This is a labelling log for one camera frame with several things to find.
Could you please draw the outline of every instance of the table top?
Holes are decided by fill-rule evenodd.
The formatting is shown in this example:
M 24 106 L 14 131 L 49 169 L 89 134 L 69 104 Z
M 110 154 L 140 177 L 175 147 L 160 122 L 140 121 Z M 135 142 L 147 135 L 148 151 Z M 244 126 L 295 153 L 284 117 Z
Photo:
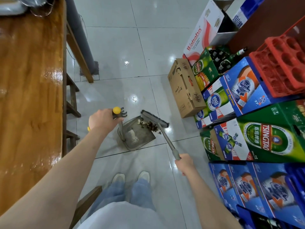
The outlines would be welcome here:
M 64 0 L 0 17 L 0 215 L 62 157 L 65 56 Z

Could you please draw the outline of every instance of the white shirt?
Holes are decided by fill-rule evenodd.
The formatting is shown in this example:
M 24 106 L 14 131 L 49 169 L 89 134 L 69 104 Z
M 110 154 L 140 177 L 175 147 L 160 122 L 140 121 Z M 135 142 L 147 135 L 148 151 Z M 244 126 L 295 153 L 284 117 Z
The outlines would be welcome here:
M 152 209 L 126 201 L 112 202 L 94 212 L 78 229 L 166 229 Z

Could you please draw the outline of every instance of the person's right arm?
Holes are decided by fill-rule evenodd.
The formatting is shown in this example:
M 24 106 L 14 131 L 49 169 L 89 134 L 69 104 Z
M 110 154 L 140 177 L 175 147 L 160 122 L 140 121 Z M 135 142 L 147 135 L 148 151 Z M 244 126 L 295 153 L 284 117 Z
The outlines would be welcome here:
M 241 225 L 200 177 L 189 154 L 180 154 L 177 168 L 189 180 L 203 229 L 241 229 Z

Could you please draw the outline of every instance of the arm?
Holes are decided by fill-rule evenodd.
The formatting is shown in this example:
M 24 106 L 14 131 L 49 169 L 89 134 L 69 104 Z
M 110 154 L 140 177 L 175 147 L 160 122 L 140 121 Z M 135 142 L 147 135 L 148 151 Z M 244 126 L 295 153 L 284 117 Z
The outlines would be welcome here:
M 96 153 L 120 121 L 112 109 L 90 116 L 91 131 L 0 217 L 0 228 L 69 228 Z
M 208 185 L 200 177 L 192 158 L 180 154 L 181 160 L 175 160 L 177 168 L 187 177 L 195 198 L 196 208 L 203 229 L 242 228 L 235 217 L 217 199 Z

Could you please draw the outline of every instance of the person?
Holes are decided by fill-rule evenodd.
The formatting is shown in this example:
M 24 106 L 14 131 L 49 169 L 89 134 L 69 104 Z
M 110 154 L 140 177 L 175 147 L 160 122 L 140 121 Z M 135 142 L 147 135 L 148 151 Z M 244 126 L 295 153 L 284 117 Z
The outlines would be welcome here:
M 97 151 L 121 121 L 122 118 L 112 118 L 112 109 L 98 110 L 91 115 L 90 132 L 0 217 L 0 228 L 68 229 Z M 200 177 L 192 158 L 188 154 L 180 157 L 175 163 L 189 180 L 202 228 L 241 228 Z M 152 202 L 149 173 L 140 173 L 132 187 L 130 203 L 124 201 L 125 178 L 124 174 L 115 175 L 79 229 L 165 228 Z

